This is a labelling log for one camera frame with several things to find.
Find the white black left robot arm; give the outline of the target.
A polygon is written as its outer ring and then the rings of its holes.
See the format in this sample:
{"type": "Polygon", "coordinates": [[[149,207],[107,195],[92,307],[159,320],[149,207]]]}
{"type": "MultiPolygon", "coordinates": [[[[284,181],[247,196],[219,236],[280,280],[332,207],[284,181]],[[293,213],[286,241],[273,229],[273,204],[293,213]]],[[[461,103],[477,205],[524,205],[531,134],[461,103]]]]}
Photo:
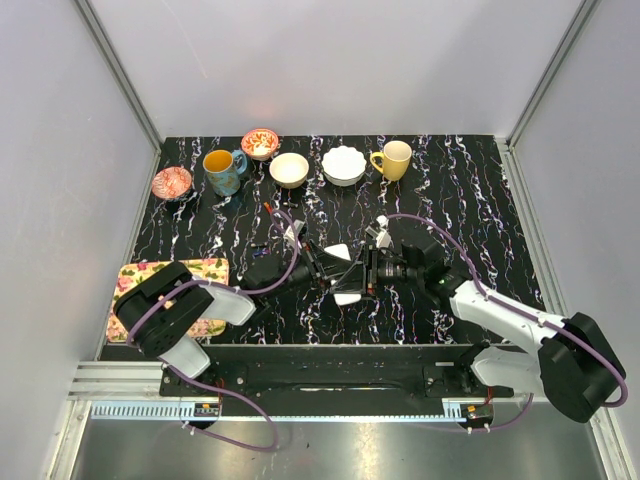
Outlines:
{"type": "Polygon", "coordinates": [[[126,341],[149,358],[159,358],[182,373],[182,384],[195,395],[213,390],[217,380],[211,360],[189,330],[197,321],[220,320],[242,326],[257,312],[257,299],[295,284],[323,280],[332,285],[351,263],[348,247],[324,249],[300,243],[294,264],[273,255],[258,257],[240,288],[206,278],[194,263],[174,261],[121,294],[113,314],[126,341]]]}

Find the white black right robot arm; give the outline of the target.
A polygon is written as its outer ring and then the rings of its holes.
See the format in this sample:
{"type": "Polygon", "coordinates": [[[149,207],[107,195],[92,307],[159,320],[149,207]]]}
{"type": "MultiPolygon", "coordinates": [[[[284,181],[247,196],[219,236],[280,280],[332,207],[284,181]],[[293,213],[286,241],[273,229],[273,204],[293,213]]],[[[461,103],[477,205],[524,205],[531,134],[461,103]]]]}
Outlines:
{"type": "Polygon", "coordinates": [[[477,346],[462,358],[456,387],[476,396],[487,387],[507,387],[546,398],[567,418],[586,423],[614,392],[625,400],[626,373],[595,320],[570,318],[524,305],[475,283],[453,268],[443,248],[402,247],[400,253],[366,245],[356,258],[345,245],[326,248],[331,290],[359,299],[386,283],[404,283],[437,309],[479,325],[515,345],[477,346]]]}

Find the white battery cover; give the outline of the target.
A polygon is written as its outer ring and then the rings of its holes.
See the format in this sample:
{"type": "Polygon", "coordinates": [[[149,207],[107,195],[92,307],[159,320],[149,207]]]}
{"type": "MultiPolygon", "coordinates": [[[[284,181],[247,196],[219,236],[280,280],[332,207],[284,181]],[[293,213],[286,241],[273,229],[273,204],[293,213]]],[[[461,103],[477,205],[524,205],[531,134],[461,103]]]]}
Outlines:
{"type": "Polygon", "coordinates": [[[335,244],[335,245],[327,246],[324,248],[324,251],[340,259],[347,260],[347,261],[351,260],[349,249],[346,244],[335,244]]]}

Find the white remote control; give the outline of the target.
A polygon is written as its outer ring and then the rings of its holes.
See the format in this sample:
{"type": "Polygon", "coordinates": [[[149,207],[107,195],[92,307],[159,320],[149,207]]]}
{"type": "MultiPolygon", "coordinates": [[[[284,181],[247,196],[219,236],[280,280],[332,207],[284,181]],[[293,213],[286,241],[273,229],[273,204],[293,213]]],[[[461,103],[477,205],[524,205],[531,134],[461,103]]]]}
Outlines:
{"type": "Polygon", "coordinates": [[[335,293],[333,297],[334,297],[335,303],[338,306],[352,305],[359,302],[362,298],[360,294],[354,294],[354,293],[347,293],[347,294],[335,293]]]}

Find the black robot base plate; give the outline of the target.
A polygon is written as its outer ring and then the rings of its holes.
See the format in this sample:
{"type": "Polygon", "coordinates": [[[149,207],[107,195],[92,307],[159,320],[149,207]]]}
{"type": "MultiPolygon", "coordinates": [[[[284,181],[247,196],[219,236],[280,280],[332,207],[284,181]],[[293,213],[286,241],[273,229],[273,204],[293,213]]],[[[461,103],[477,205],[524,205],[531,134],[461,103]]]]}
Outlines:
{"type": "Polygon", "coordinates": [[[510,398],[471,371],[481,345],[211,345],[198,380],[259,398],[266,394],[381,392],[409,399],[510,398]]]}

